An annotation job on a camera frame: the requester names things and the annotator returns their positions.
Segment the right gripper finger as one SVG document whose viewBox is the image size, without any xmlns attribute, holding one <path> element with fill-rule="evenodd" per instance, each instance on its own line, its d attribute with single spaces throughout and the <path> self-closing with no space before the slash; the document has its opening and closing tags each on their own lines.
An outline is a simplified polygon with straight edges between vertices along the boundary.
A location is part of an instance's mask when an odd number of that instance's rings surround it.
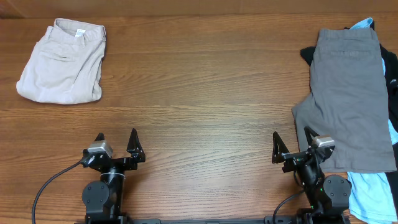
<svg viewBox="0 0 398 224">
<path fill-rule="evenodd" d="M 283 140 L 279 136 L 277 131 L 273 132 L 273 151 L 272 151 L 272 163 L 277 164 L 285 161 L 285 155 L 289 154 L 289 150 L 284 144 Z"/>
<path fill-rule="evenodd" d="M 313 145 L 313 140 L 315 139 L 315 137 L 319 136 L 318 133 L 316 133 L 311 127 L 306 126 L 304 127 L 304 131 L 305 131 L 305 137 L 307 139 L 307 143 L 309 146 Z"/>
</svg>

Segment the grey shorts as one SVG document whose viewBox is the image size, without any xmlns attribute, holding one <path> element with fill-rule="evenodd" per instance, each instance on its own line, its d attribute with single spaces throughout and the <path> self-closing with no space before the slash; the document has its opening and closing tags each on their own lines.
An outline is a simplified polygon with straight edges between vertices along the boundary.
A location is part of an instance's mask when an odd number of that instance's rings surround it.
<svg viewBox="0 0 398 224">
<path fill-rule="evenodd" d="M 300 150 L 304 127 L 335 141 L 327 172 L 395 171 L 388 94 L 377 34 L 370 28 L 319 31 L 310 64 L 311 93 L 292 109 Z"/>
</svg>

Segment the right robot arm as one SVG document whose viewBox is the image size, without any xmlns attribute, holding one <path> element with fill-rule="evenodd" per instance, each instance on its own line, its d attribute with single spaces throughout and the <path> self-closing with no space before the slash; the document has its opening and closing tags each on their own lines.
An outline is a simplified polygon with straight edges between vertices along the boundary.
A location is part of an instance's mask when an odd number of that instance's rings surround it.
<svg viewBox="0 0 398 224">
<path fill-rule="evenodd" d="M 307 150 L 291 153 L 278 132 L 273 133 L 272 163 L 283 164 L 283 172 L 293 172 L 301 191 L 282 201 L 265 223 L 349 223 L 344 212 L 349 209 L 351 182 L 340 175 L 326 176 L 320 164 L 329 159 L 335 150 L 335 141 L 321 136 L 312 128 L 304 127 Z M 287 202 L 305 194 L 309 208 L 300 208 L 293 216 L 279 216 L 277 212 Z"/>
</svg>

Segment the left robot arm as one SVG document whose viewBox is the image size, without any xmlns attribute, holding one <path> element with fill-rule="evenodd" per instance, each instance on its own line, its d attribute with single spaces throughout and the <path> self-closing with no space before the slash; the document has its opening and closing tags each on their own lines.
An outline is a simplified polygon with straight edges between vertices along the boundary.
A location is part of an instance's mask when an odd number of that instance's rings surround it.
<svg viewBox="0 0 398 224">
<path fill-rule="evenodd" d="M 135 129 L 131 131 L 126 151 L 129 157 L 114 158 L 103 133 L 83 151 L 83 167 L 100 172 L 100 180 L 90 182 L 82 192 L 85 223 L 132 223 L 129 215 L 122 212 L 125 172 L 136 170 L 139 163 L 146 161 Z"/>
</svg>

